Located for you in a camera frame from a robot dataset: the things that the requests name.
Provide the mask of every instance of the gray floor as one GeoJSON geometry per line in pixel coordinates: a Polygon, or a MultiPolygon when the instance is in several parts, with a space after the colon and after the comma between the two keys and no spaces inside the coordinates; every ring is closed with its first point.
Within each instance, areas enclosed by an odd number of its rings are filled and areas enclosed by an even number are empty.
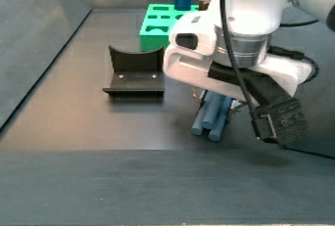
{"type": "Polygon", "coordinates": [[[194,136],[192,87],[102,92],[108,46],[140,50],[144,11],[96,11],[0,135],[0,225],[335,224],[335,161],[258,142],[249,113],[194,136]]]}

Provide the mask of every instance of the black cable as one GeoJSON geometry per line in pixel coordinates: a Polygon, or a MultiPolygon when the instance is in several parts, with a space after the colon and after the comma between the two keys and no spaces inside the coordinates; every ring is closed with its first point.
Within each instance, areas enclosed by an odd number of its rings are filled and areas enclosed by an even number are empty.
{"type": "Polygon", "coordinates": [[[230,56],[230,60],[231,60],[231,64],[234,67],[234,71],[239,80],[239,83],[242,85],[242,90],[247,99],[247,103],[250,106],[250,110],[251,110],[251,117],[254,118],[254,114],[255,114],[255,107],[253,104],[253,97],[246,85],[246,81],[243,79],[243,75],[236,63],[236,57],[235,57],[235,52],[234,52],[234,46],[232,46],[232,41],[231,41],[231,35],[230,35],[230,29],[228,29],[228,23],[227,23],[227,4],[226,4],[226,0],[220,0],[220,12],[222,12],[222,22],[223,22],[223,31],[224,31],[224,38],[226,38],[226,45],[227,45],[227,51],[228,51],[228,56],[230,56]]]}
{"type": "Polygon", "coordinates": [[[303,82],[303,83],[308,83],[308,82],[313,81],[318,77],[318,75],[320,75],[320,65],[318,65],[317,61],[313,58],[305,57],[305,59],[313,64],[313,67],[314,67],[314,74],[303,82]]]}
{"type": "Polygon", "coordinates": [[[306,25],[310,25],[310,24],[314,24],[318,22],[320,22],[320,20],[313,20],[313,21],[309,21],[305,23],[281,23],[281,26],[283,26],[283,27],[306,26],[306,25]]]}
{"type": "Polygon", "coordinates": [[[314,73],[303,83],[308,83],[308,82],[313,81],[318,77],[318,75],[320,75],[320,65],[318,65],[317,61],[313,58],[308,57],[303,52],[294,51],[294,50],[287,50],[287,49],[281,48],[278,46],[270,46],[267,52],[270,54],[274,54],[274,55],[278,55],[278,56],[290,57],[290,58],[293,58],[294,60],[298,60],[298,61],[306,60],[306,61],[310,62],[310,64],[314,67],[314,73]]]}

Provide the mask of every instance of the green block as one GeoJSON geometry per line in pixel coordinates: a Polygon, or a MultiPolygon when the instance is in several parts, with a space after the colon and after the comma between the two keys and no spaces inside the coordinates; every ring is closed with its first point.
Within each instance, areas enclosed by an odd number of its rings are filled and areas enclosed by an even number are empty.
{"type": "Polygon", "coordinates": [[[176,21],[187,12],[198,11],[192,5],[190,11],[178,11],[174,4],[151,4],[144,17],[140,31],[140,45],[143,51],[152,51],[168,47],[169,34],[176,21]]]}

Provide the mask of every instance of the white plastic housing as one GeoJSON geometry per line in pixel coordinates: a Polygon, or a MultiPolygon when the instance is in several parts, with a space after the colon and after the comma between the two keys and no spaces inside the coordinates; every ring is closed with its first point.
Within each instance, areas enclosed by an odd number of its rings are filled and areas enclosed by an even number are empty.
{"type": "MultiPolygon", "coordinates": [[[[282,20],[289,0],[226,0],[230,31],[246,35],[273,33],[282,20]]],[[[220,0],[208,8],[214,23],[222,27],[220,0]]]]}
{"type": "MultiPolygon", "coordinates": [[[[245,101],[242,87],[208,77],[211,60],[204,55],[169,45],[165,51],[165,74],[194,86],[208,89],[216,93],[245,101]]],[[[294,96],[298,85],[308,80],[312,65],[275,55],[267,55],[263,63],[251,68],[257,72],[269,74],[287,93],[294,96]]]]}
{"type": "Polygon", "coordinates": [[[176,22],[169,36],[169,41],[176,47],[182,47],[178,44],[178,35],[184,33],[194,33],[198,37],[195,52],[204,56],[212,55],[216,45],[216,32],[215,24],[208,18],[207,11],[186,13],[176,22]]]}

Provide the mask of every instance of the black holder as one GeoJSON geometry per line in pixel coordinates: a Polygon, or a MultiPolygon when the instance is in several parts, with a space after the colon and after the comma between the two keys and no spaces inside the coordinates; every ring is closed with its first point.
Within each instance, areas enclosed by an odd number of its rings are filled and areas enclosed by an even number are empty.
{"type": "Polygon", "coordinates": [[[102,90],[113,97],[163,97],[164,47],[139,53],[117,50],[112,46],[109,49],[115,74],[111,87],[102,90]]]}

